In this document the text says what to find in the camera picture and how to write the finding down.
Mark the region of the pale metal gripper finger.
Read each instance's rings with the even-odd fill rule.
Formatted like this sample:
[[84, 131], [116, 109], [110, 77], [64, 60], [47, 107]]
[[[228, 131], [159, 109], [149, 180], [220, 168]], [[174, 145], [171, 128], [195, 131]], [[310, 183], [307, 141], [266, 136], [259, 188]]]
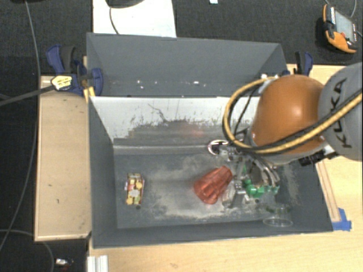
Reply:
[[234, 183], [230, 183], [222, 195], [222, 205], [232, 206], [235, 200], [236, 189]]
[[246, 196], [245, 191], [235, 191], [235, 192], [233, 192], [232, 195], [230, 196], [229, 208], [230, 209], [241, 208], [242, 205], [243, 205], [243, 201], [244, 201], [245, 196]]

